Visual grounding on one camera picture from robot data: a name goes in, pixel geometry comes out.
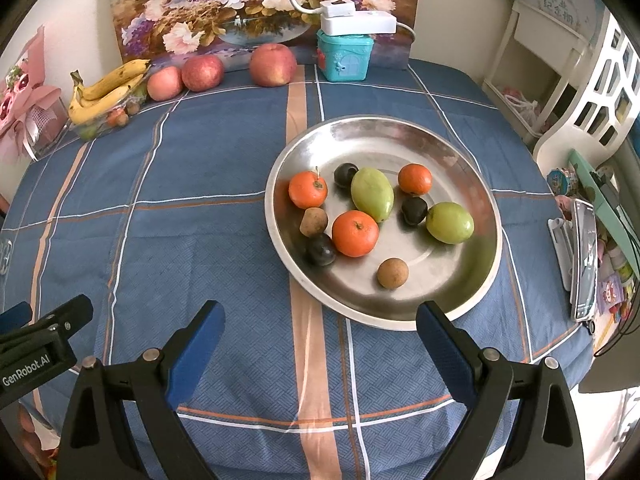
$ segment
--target floral painting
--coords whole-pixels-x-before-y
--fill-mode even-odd
[[[323,0],[298,0],[309,8]],[[353,0],[358,10],[386,10],[414,25],[418,0]],[[149,58],[180,64],[194,54],[215,53],[228,70],[245,68],[252,50],[284,43],[300,63],[315,61],[319,16],[297,12],[289,0],[111,0],[124,60]],[[404,68],[411,38],[378,34],[371,63]]]

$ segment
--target screw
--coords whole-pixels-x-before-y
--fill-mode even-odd
[[[82,368],[88,368],[90,370],[91,368],[95,367],[95,364],[97,363],[97,361],[98,359],[96,359],[92,355],[89,355],[84,359],[82,359]]]
[[[552,357],[545,357],[545,365],[551,368],[552,370],[555,370],[556,368],[559,367],[558,361],[553,359]]]
[[[485,348],[482,350],[482,355],[489,361],[497,361],[500,358],[500,352],[495,348]]]
[[[160,357],[160,351],[157,348],[149,348],[142,354],[142,358],[147,362],[155,361]]]

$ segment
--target banana bunch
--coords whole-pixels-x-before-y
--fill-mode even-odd
[[[129,61],[87,87],[78,71],[73,72],[74,91],[68,108],[71,122],[84,124],[111,110],[140,84],[150,64],[147,59]]]

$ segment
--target orange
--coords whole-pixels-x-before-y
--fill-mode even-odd
[[[378,224],[362,211],[347,211],[335,219],[331,238],[345,256],[357,258],[370,253],[378,241]]]
[[[398,173],[398,184],[405,193],[424,195],[431,189],[431,171],[421,164],[407,164]]]
[[[314,171],[302,171],[289,181],[289,198],[300,209],[320,207],[326,194],[324,178]]]

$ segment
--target metal tray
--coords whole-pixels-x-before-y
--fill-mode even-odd
[[[334,219],[354,209],[348,191],[334,184],[334,169],[344,162],[370,166],[386,174],[396,197],[391,216],[380,224],[376,247],[361,258],[341,254],[328,267],[309,264],[299,227],[303,211],[290,201],[289,179],[318,167],[329,188],[322,206]],[[474,219],[472,237],[456,246],[431,237],[424,222],[406,226],[400,206],[404,193],[398,172],[410,162],[431,170],[433,187],[423,198],[429,206],[458,202]],[[469,161],[448,142],[417,124],[390,117],[351,116],[318,124],[292,140],[271,169],[265,201],[273,245],[293,277],[318,301],[359,322],[388,330],[415,330],[415,313],[435,300],[455,319],[487,293],[500,264],[502,234],[494,197]],[[409,279],[396,290],[383,289],[376,271],[387,258],[402,258]]]

